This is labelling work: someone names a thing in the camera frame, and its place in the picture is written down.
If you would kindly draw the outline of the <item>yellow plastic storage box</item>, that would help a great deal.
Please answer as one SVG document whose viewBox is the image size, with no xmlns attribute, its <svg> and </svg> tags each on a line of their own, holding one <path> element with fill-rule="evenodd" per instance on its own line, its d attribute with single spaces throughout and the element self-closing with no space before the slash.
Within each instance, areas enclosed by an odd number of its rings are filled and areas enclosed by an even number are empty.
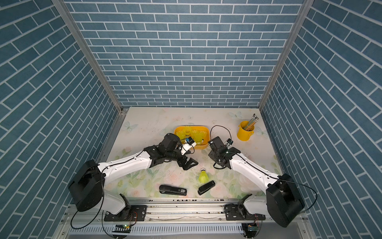
<svg viewBox="0 0 382 239">
<path fill-rule="evenodd" d="M 191 137 L 195 143 L 195 149 L 205 149 L 209 146 L 210 132 L 207 127 L 199 125 L 179 126 L 174 130 L 174 134 L 178 136 L 182 143 Z"/>
</svg>

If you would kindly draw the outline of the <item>yellow shuttlecock small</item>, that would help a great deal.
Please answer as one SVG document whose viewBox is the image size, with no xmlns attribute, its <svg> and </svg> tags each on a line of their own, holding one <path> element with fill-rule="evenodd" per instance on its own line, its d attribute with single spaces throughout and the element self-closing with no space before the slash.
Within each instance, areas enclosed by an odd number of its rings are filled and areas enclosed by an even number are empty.
<svg viewBox="0 0 382 239">
<path fill-rule="evenodd" d="M 192 130 L 191 137 L 197 143 L 197 145 L 201 145 L 204 143 L 204 138 L 207 136 L 207 132 L 204 130 Z"/>
</svg>

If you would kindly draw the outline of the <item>small black stapler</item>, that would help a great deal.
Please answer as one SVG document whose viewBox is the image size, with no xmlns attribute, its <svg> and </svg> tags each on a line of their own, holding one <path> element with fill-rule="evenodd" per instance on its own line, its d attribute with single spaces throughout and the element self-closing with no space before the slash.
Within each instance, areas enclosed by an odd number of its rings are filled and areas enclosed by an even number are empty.
<svg viewBox="0 0 382 239">
<path fill-rule="evenodd" d="M 212 181 L 210 181 L 210 182 L 208 182 L 208 183 L 206 183 L 206 184 L 200 186 L 200 187 L 198 188 L 198 194 L 201 196 L 201 195 L 205 194 L 206 192 L 208 192 L 210 189 L 212 189 L 212 188 L 215 187 L 215 186 L 216 186 L 216 184 L 215 184 L 215 182 L 212 180 Z"/>
</svg>

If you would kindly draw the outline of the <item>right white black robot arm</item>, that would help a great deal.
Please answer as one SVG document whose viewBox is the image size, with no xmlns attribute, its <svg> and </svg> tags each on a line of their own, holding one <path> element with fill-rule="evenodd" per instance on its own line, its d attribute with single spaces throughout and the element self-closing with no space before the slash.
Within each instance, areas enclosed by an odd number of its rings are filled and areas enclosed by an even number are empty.
<svg viewBox="0 0 382 239">
<path fill-rule="evenodd" d="M 279 226 L 287 227 L 297 215 L 306 211 L 305 202 L 297 186 L 306 187 L 313 191 L 315 199 L 317 192 L 301 183 L 295 182 L 288 174 L 277 175 L 256 163 L 250 161 L 240 150 L 229 147 L 232 140 L 226 143 L 215 137 L 209 141 L 211 152 L 209 157 L 218 165 L 239 172 L 251 182 L 256 184 L 264 193 L 261 199 L 248 194 L 238 204 L 228 209 L 228 215 L 239 217 L 244 220 L 260 220 L 269 215 Z"/>
</svg>

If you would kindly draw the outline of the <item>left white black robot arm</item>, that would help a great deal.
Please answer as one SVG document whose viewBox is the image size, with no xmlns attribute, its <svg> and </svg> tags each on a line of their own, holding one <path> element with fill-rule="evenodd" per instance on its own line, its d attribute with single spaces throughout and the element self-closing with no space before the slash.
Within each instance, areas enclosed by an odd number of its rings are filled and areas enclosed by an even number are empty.
<svg viewBox="0 0 382 239">
<path fill-rule="evenodd" d="M 198 164 L 187 157 L 187 153 L 194 150 L 196 145 L 191 137 L 181 140 L 177 135 L 168 133 L 158 145 L 148 146 L 140 153 L 109 162 L 85 162 L 68 185 L 77 210 L 84 212 L 98 208 L 113 215 L 128 211 L 130 205 L 126 197 L 106 192 L 105 186 L 122 176 L 167 161 L 175 161 L 181 168 L 188 170 Z"/>
</svg>

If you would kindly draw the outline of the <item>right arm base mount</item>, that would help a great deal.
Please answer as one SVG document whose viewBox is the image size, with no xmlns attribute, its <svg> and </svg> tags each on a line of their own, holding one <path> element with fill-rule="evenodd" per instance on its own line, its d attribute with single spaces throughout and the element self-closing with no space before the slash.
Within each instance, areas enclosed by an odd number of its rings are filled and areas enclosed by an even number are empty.
<svg viewBox="0 0 382 239">
<path fill-rule="evenodd" d="M 268 215 L 266 200 L 252 194 L 246 195 L 237 204 L 226 204 L 223 211 L 227 221 L 265 220 Z"/>
</svg>

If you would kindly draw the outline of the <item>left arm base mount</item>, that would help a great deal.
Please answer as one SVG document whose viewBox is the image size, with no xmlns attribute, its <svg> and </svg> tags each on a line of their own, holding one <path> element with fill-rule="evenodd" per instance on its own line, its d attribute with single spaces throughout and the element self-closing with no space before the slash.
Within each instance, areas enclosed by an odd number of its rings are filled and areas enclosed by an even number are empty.
<svg viewBox="0 0 382 239">
<path fill-rule="evenodd" d="M 103 219 L 106 222 L 124 222 L 130 221 L 137 222 L 144 221 L 147 206 L 146 205 L 130 205 L 127 198 L 123 194 L 105 193 L 105 198 L 100 201 L 103 203 L 100 206 L 101 210 L 105 211 Z"/>
</svg>

